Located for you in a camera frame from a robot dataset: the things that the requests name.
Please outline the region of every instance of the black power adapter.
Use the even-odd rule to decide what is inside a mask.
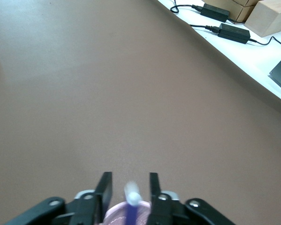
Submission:
[[[202,8],[201,15],[225,22],[229,18],[229,11],[205,3]]]
[[[243,44],[246,44],[248,41],[254,41],[250,39],[251,36],[248,30],[230,26],[224,23],[222,23],[219,27],[199,26],[199,25],[192,25],[192,24],[190,24],[190,26],[204,27],[205,29],[212,31],[213,33],[216,33],[217,36],[221,38],[229,39]]]
[[[246,44],[251,37],[248,30],[230,26],[224,23],[220,25],[220,31],[217,36],[243,44]]]

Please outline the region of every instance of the marker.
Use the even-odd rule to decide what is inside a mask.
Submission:
[[[138,205],[139,201],[141,201],[138,186],[135,182],[131,181],[126,184],[124,190],[126,201],[128,203],[126,209],[125,225],[136,225]]]

